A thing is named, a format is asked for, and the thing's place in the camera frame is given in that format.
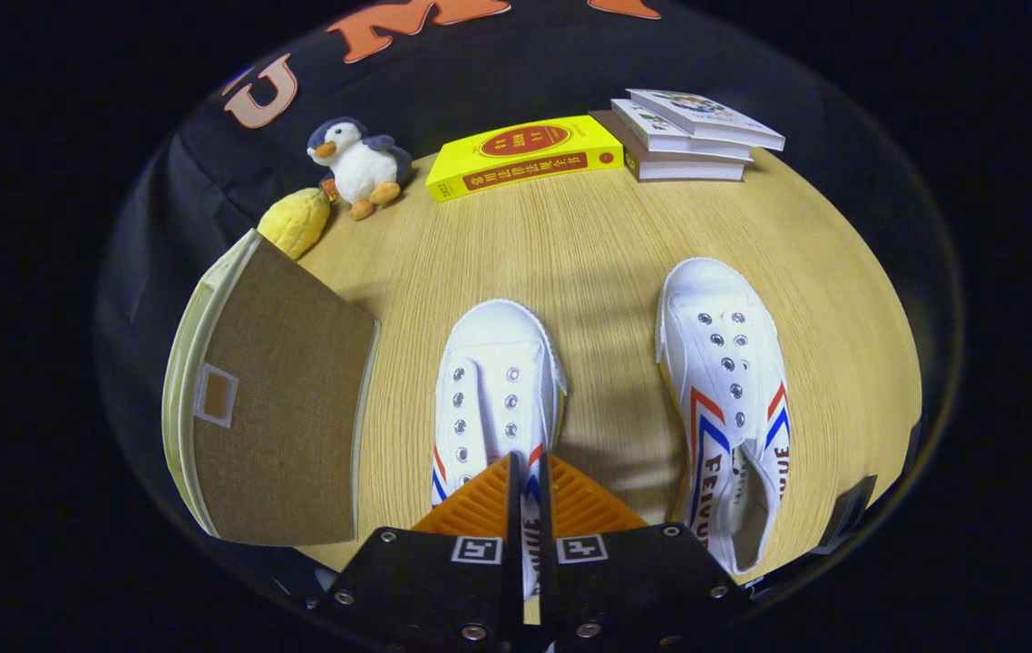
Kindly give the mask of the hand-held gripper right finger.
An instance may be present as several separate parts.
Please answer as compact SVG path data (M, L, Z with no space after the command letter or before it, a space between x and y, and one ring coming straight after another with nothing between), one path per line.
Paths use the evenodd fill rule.
M699 652L748 616L686 525L648 523L561 456L540 476L540 624L558 652Z

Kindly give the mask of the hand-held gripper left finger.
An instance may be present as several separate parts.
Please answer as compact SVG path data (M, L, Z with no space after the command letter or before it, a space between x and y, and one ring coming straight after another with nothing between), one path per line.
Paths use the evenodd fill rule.
M320 612L370 652L511 652L523 599L520 462L508 455L413 528L376 529Z

